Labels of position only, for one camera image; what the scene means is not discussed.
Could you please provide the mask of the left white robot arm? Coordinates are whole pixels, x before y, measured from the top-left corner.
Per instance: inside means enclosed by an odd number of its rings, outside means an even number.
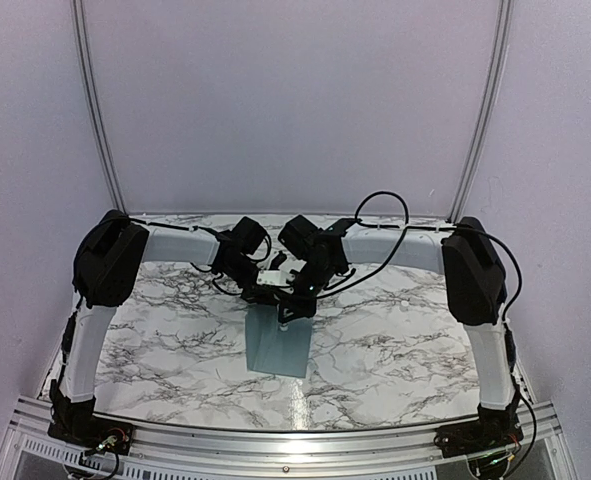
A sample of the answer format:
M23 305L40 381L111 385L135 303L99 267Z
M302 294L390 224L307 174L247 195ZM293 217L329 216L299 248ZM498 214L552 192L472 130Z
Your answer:
M269 240L267 231L244 217L229 230L183 227L107 212L84 237L73 260L72 285L78 296L61 342L62 367L50 385L50 436L91 445L127 430L94 414L95 375L109 324L132 294L146 261L189 262L227 277L250 304L274 305L274 293L258 282L256 250Z

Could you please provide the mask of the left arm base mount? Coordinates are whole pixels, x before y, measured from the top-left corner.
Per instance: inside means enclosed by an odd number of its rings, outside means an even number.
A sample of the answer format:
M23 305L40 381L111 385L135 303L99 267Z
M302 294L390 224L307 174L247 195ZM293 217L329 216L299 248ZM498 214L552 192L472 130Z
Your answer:
M84 447L93 453L127 455L133 440L134 425L90 415L52 420L47 434L51 438Z

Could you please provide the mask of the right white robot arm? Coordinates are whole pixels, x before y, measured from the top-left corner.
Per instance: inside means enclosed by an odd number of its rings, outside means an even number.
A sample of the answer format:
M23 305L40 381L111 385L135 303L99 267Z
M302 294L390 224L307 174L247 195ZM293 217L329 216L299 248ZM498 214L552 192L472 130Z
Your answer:
M443 276L398 265L358 273L372 277L319 302L306 375L281 382L281 427L379 428L474 413L474 356Z

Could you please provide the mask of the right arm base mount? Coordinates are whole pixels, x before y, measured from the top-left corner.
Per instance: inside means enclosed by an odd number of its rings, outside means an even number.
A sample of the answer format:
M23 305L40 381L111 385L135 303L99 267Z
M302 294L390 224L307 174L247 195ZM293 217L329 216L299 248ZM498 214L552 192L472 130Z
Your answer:
M523 438L518 422L502 423L498 419L477 419L439 427L433 442L444 458L451 458L508 445L516 446Z

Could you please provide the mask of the blue-grey envelope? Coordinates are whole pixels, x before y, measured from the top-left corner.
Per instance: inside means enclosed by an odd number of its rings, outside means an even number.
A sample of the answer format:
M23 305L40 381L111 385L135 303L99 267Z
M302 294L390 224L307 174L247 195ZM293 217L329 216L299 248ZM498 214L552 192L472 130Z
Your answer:
M303 379L310 356L313 321L294 320L279 330L274 306L251 305L245 316L246 367L249 371Z

